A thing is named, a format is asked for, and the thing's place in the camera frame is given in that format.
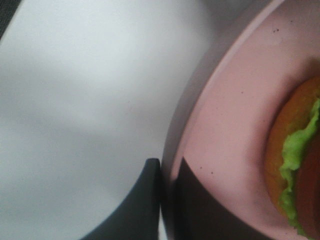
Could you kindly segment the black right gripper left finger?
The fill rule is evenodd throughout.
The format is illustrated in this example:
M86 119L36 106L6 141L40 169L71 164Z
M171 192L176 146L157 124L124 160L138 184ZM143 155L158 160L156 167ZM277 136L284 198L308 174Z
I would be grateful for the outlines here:
M157 240L160 217L160 160L146 160L136 183L114 210L84 240Z

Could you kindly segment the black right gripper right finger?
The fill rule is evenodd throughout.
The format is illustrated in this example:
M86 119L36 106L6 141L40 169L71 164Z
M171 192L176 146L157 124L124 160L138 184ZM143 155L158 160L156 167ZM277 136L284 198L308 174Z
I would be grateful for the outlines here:
M176 240L268 240L234 216L199 182L183 159L174 190Z

